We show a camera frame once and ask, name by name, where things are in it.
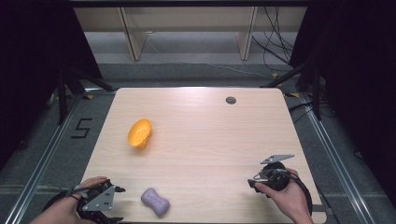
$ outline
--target purple object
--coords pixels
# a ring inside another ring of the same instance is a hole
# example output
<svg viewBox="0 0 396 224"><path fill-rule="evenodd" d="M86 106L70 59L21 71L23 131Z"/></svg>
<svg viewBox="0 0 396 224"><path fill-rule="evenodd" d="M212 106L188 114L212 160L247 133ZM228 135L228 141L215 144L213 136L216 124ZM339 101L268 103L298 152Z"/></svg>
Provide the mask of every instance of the purple object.
<svg viewBox="0 0 396 224"><path fill-rule="evenodd" d="M157 216L165 214L171 205L168 200L158 195L157 191L153 188L146 189L142 194L142 202L149 206Z"/></svg>

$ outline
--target orange object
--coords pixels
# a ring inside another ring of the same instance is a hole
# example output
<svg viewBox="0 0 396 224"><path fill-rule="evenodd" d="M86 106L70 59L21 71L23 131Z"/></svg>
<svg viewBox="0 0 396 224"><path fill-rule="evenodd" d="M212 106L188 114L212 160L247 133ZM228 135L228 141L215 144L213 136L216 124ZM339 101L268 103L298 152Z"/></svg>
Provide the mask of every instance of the orange object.
<svg viewBox="0 0 396 224"><path fill-rule="evenodd" d="M145 149L151 136L151 123L148 119L138 120L128 134L128 142L132 147Z"/></svg>

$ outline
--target human arm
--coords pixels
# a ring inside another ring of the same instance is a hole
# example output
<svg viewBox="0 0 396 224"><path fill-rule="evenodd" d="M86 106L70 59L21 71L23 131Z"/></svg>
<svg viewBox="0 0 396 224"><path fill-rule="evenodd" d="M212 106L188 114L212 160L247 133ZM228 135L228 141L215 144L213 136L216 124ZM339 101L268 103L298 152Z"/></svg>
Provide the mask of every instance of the human arm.
<svg viewBox="0 0 396 224"><path fill-rule="evenodd" d="M107 180L105 176L97 176L94 178L87 179L81 184L82 188L104 183ZM51 205L47 210L36 217L31 224L88 224L93 223L87 219L82 219L78 216L77 206L78 200L81 199L81 194L73 193L73 197L64 197L53 205Z"/></svg>
<svg viewBox="0 0 396 224"><path fill-rule="evenodd" d="M287 169L291 174L298 176L297 171ZM271 197L279 210L291 218L296 224L313 223L309 215L307 201L303 190L294 180L290 180L288 186L281 191L276 191L262 183L256 183L255 187Z"/></svg>

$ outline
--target wooden table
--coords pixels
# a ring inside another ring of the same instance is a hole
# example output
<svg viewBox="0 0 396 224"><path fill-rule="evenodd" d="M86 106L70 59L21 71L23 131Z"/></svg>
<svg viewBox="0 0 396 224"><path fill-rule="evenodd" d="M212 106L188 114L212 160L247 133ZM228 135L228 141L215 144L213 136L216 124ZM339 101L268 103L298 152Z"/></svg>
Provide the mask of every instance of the wooden table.
<svg viewBox="0 0 396 224"><path fill-rule="evenodd" d="M230 105L226 98L236 103ZM151 121L146 149L132 148L127 135L139 119ZM117 193L110 217L132 222L291 223L271 199L247 180L260 161L283 161L299 171L313 204L321 204L297 133L278 89L120 89L108 112L83 179L106 175L127 191ZM148 188L170 201L157 217L140 197ZM323 223L326 215L314 212Z"/></svg>

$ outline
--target metal rail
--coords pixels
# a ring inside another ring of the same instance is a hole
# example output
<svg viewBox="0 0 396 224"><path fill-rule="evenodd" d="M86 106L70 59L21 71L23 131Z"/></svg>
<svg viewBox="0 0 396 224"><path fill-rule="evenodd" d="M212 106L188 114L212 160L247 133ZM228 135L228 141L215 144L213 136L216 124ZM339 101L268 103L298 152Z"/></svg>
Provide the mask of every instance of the metal rail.
<svg viewBox="0 0 396 224"><path fill-rule="evenodd" d="M308 103L309 99L306 93L301 93L301 99L303 103ZM376 223L373 214L370 212L369 207L367 206L366 201L361 196L361 193L355 183L352 180L352 177L349 175L347 168L345 167L343 161L337 153L334 145L332 144L332 140L330 136L327 134L326 129L324 128L322 122L316 119L315 114L311 109L306 109L308 113L308 117L311 120L315 131L318 134L318 137L323 144L326 153L334 167L334 171L337 173L338 178L340 179L341 185L344 187L346 191L346 195L352 203L353 208L355 209L356 214L358 215L361 223Z"/></svg>
<svg viewBox="0 0 396 224"><path fill-rule="evenodd" d="M37 166L35 167L35 170L33 171L32 175L30 176L29 180L27 181L26 185L24 186L20 197L18 200L15 202L15 204L12 206L7 219L6 223L7 224L14 224L14 223L20 223L21 219L30 203L32 201L33 196L35 195L35 189L38 186L42 176L47 170L47 167L49 166L51 159L56 151L57 146L59 145L63 135L64 135L64 130L67 127L71 116L73 115L73 112L78 104L78 102L81 100L81 95L75 95L69 105L69 113L64 119L64 122L62 122L60 125L58 125L57 129L55 130L54 135L49 141L49 144L47 145L46 150L44 151L40 161L38 162Z"/></svg>

